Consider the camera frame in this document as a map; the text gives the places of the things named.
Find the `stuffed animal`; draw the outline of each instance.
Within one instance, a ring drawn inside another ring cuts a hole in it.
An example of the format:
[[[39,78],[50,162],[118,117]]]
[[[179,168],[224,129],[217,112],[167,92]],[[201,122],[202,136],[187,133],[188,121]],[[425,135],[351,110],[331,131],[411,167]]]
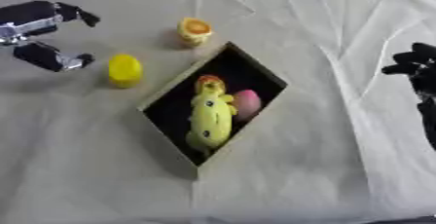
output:
[[[213,75],[201,76],[196,82],[196,96],[191,104],[191,130],[187,134],[188,144],[205,157],[210,151],[222,146],[232,131],[232,116],[236,109],[229,104],[234,98],[225,94],[224,82]]]

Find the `tablecloth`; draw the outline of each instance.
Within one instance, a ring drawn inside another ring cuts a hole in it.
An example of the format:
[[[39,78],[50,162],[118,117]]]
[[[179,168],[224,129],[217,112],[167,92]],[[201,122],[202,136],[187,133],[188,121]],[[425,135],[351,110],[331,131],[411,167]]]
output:
[[[0,0],[0,6],[28,0]],[[436,44],[435,0],[50,0],[102,17],[39,39],[97,61],[51,73],[0,50],[2,223],[351,223],[436,209],[435,151],[391,55]],[[183,17],[209,21],[182,49]],[[192,175],[135,109],[232,41],[288,87],[214,163]],[[145,80],[106,81],[128,53]]]

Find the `pink toy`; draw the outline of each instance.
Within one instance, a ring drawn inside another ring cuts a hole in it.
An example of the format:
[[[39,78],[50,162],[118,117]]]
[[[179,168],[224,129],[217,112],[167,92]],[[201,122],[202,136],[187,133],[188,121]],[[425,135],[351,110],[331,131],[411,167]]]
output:
[[[249,121],[261,110],[261,98],[253,90],[237,92],[234,98],[233,105],[237,109],[236,119],[238,121]]]

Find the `yellow bottle cap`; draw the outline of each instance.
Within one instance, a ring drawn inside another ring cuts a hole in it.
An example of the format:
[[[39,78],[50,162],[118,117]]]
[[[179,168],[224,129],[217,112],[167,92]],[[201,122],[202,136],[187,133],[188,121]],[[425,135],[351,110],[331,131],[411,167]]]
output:
[[[142,78],[142,65],[134,56],[115,55],[109,60],[109,80],[119,88],[130,88]]]

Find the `open box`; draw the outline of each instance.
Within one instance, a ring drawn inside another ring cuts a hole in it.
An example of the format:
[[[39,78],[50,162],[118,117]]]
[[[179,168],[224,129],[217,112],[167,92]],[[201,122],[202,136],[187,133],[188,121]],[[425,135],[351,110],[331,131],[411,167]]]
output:
[[[262,100],[263,108],[254,119],[262,117],[265,107],[287,86],[256,59],[235,44],[227,43],[213,56],[198,61],[158,93],[149,97],[139,110],[196,167],[210,159],[205,159],[202,153],[192,149],[186,142],[186,134],[191,128],[189,117],[192,113],[191,100],[195,96],[195,82],[205,74],[221,78],[226,84],[227,94],[247,89],[255,91]],[[233,120],[232,133],[227,142],[250,122]]]

